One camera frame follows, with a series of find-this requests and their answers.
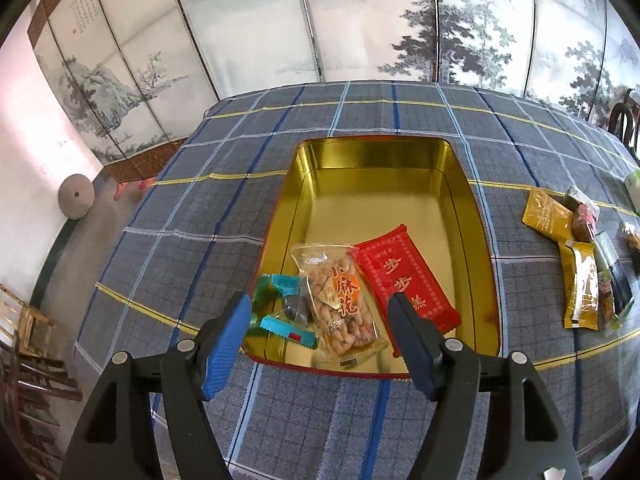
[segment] blue checkered tablecloth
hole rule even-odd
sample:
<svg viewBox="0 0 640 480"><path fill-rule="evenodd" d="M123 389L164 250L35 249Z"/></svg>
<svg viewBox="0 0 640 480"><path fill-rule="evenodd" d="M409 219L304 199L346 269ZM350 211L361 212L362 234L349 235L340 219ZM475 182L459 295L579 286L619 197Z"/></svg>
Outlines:
<svg viewBox="0 0 640 480"><path fill-rule="evenodd" d="M613 450L633 429L640 396L640 308L617 333L563 329L558 247L521 218L530 186L564 193L576 185L606 204L598 230L609 234L637 294L619 230L620 221L639 225L623 184L636 165L591 124L468 87L308 84L213 106L143 198L100 277L76 343L85 382L95 383L114 351L163 352L215 317L252 281L296 145L363 134L437 136L452 145L492 252L502 351L520 349L537 364L583 465ZM298 373L242 354L207 405L234 478L287 480L404 479L433 409L409 381ZM160 396L153 410L170 468ZM475 478L487 412L481 394L460 478Z"/></svg>

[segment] wooden chair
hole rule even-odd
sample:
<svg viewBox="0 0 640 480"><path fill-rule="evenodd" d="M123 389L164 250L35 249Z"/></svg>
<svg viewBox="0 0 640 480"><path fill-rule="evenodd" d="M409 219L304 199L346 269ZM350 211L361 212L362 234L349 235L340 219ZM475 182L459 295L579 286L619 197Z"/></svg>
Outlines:
<svg viewBox="0 0 640 480"><path fill-rule="evenodd" d="M17 348L17 333L14 346ZM37 475L57 479L62 457L55 440L47 431L59 428L49 410L49 404L38 393L23 390L20 384L31 373L20 367L17 354L5 353L0 384L4 403L4 420L12 430L18 448Z"/></svg>
<svg viewBox="0 0 640 480"><path fill-rule="evenodd" d="M617 102L611 109L608 131L617 137L640 164L638 153L638 133L640 130L640 96L631 88L627 89L622 101Z"/></svg>
<svg viewBox="0 0 640 480"><path fill-rule="evenodd" d="M47 351L51 342L51 335L53 334L53 331L56 328L57 324L53 320L49 319L49 317L41 313L41 311L39 311L37 308L34 308L26 301L21 300L2 283L0 283L0 290L19 305L19 311L16 312L16 309L14 309L14 307L12 307L10 304L2 302L5 311L13 311L13 316L9 316L9 313L4 315L4 321L14 330L18 331L21 341L20 352L37 357L48 357ZM16 317L18 319L17 326L15 326ZM41 323L46 327L44 341L40 348L36 346L36 342L33 340L33 333L37 323ZM9 339L11 339L11 337L13 336L13 333L10 333L10 331L7 330L7 328L2 327L1 324L0 330L5 335L8 335Z"/></svg>
<svg viewBox="0 0 640 480"><path fill-rule="evenodd" d="M24 394L32 396L59 397L60 399L82 402L82 391L78 384L66 373L64 368L52 369L45 358L31 358L22 361L20 335L14 333L12 352L9 363L9 386L13 386ZM65 388L53 386L57 383Z"/></svg>

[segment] yellow snack package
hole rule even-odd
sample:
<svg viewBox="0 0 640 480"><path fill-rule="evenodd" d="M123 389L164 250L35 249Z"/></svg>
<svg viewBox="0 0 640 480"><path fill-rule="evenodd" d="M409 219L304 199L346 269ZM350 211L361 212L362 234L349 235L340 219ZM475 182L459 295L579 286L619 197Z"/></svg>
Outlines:
<svg viewBox="0 0 640 480"><path fill-rule="evenodd" d="M593 244L560 240L566 294L565 328L598 329L598 271Z"/></svg>
<svg viewBox="0 0 640 480"><path fill-rule="evenodd" d="M527 206L524 208L522 222L547 238L559 242L573 240L571 224L574 214L552 199L539 187L529 191Z"/></svg>

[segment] wrapped candy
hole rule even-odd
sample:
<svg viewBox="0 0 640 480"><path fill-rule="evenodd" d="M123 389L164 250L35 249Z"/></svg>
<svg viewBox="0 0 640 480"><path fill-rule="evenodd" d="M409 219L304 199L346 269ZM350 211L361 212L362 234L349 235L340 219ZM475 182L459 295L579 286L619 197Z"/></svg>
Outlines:
<svg viewBox="0 0 640 480"><path fill-rule="evenodd" d="M594 221L598 221L600 215L600 207L577 187L571 186L562 199L562 204L569 210L575 212L578 206L587 206L593 214Z"/></svg>
<svg viewBox="0 0 640 480"><path fill-rule="evenodd" d="M297 244L291 253L308 284L319 340L318 367L353 367L388 345L378 336L352 247Z"/></svg>
<svg viewBox="0 0 640 480"><path fill-rule="evenodd" d="M571 231L577 242L593 244L596 235L596 219L593 210L586 204L580 204L574 211Z"/></svg>

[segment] snack package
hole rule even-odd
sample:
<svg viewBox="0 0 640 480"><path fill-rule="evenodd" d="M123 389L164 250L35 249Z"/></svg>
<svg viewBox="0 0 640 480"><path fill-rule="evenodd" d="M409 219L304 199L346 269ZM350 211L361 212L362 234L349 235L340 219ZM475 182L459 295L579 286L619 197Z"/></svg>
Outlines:
<svg viewBox="0 0 640 480"><path fill-rule="evenodd" d="M316 336L308 328L312 321L310 299L299 276L263 274L256 283L254 304L276 301L280 305L264 316L260 328L309 348L316 347Z"/></svg>
<svg viewBox="0 0 640 480"><path fill-rule="evenodd" d="M378 336L353 252L351 246L321 244L297 244L291 251L311 298L319 368L350 368L388 345Z"/></svg>
<svg viewBox="0 0 640 480"><path fill-rule="evenodd" d="M560 259L566 310L565 328L598 329L598 273L593 244L562 240Z"/></svg>
<svg viewBox="0 0 640 480"><path fill-rule="evenodd" d="M449 303L429 266L409 238L406 225L381 237L356 245L358 268L373 289L386 323L386 306L391 295L404 292L418 316L430 319L446 334L462 323L460 314ZM388 330L394 357L400 356L398 345Z"/></svg>
<svg viewBox="0 0 640 480"><path fill-rule="evenodd" d="M614 314L612 320L615 320L630 303L633 303L634 295L631 291L631 285L629 284L625 267L606 232L596 235L593 254L596 258L598 272L607 271L609 273L610 286L613 292Z"/></svg>
<svg viewBox="0 0 640 480"><path fill-rule="evenodd" d="M625 187L636 213L640 214L640 170L632 171L626 176Z"/></svg>
<svg viewBox="0 0 640 480"><path fill-rule="evenodd" d="M636 274L640 274L640 235L636 232L636 226L629 222L622 222L620 229L625 235L626 244L629 246L634 270Z"/></svg>
<svg viewBox="0 0 640 480"><path fill-rule="evenodd" d="M559 242L573 240L571 232L573 214L538 187L529 191L522 222L547 238Z"/></svg>
<svg viewBox="0 0 640 480"><path fill-rule="evenodd" d="M586 204L580 204L574 211L571 231L578 242L593 244L596 235L596 219Z"/></svg>
<svg viewBox="0 0 640 480"><path fill-rule="evenodd" d="M600 207L593 200L591 200L588 196L586 196L583 192L581 192L577 187L571 186L567 192L564 194L564 198L562 199L562 204L569 210L575 212L578 209L580 204L586 205L593 214L595 221L598 221L598 216L600 216Z"/></svg>
<svg viewBox="0 0 640 480"><path fill-rule="evenodd" d="M614 316L614 313L611 273L608 269L602 270L598 273L598 306L600 307L604 323L609 323L611 318Z"/></svg>

